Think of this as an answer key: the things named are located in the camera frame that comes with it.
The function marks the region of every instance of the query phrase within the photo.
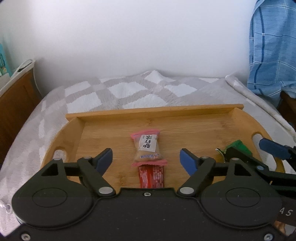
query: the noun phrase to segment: brown wooden furniture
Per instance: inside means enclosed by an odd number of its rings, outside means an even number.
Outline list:
[[[33,69],[0,97],[0,166],[18,132],[40,101]]]
[[[242,108],[241,104],[224,104],[67,114],[69,122],[51,143],[42,167],[52,160],[56,150],[66,153],[65,162],[74,162],[112,148],[113,163],[104,178],[117,192],[120,187],[138,188],[138,169],[131,167],[136,148],[130,134],[157,128],[161,130],[160,152],[168,160],[165,186],[178,188],[189,178],[179,161],[182,148],[223,162],[215,149],[240,139],[261,160],[252,137],[256,133],[268,139],[270,136]],[[277,171],[284,172],[282,162],[276,159],[276,163]],[[76,177],[70,179],[79,182]]]
[[[291,98],[284,91],[281,92],[281,98],[282,102],[278,111],[286,121],[293,123],[294,128],[296,128],[296,99]]]

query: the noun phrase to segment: dark brown furniture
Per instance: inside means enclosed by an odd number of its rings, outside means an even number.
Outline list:
[[[33,69],[0,97],[0,166],[18,132],[40,101]]]
[[[278,107],[278,111],[286,121],[292,123],[296,128],[296,99],[291,98],[283,91],[281,98],[282,102]]]

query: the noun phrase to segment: patterned bedspread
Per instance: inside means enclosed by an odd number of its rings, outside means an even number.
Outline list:
[[[51,91],[36,107],[11,146],[0,171],[0,199],[10,204],[13,194],[40,168],[46,150],[67,123],[66,113],[143,107],[243,104],[274,141],[294,146],[296,134],[276,110],[255,96],[235,77],[205,79],[162,76],[148,71],[137,76],[93,79]],[[270,169],[275,162],[263,156]],[[287,172],[291,172],[285,163]],[[0,208],[0,232],[19,225],[14,214]]]

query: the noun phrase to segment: white label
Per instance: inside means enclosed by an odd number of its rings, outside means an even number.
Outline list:
[[[155,152],[157,135],[141,135],[139,150]]]

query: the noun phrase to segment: screw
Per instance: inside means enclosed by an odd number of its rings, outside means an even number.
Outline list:
[[[31,240],[31,237],[30,237],[30,235],[29,234],[22,234],[21,236],[20,236],[21,238],[22,238],[22,240],[24,240],[24,241],[29,241],[29,240]]]
[[[180,188],[180,192],[183,194],[192,194],[194,193],[194,189],[191,187],[182,187]]]
[[[111,187],[102,187],[99,189],[99,193],[101,194],[110,194],[113,192],[113,188]]]
[[[274,236],[272,234],[267,234],[264,236],[264,241],[272,241]]]
[[[260,171],[263,171],[264,167],[263,166],[257,166],[257,169],[260,170]]]

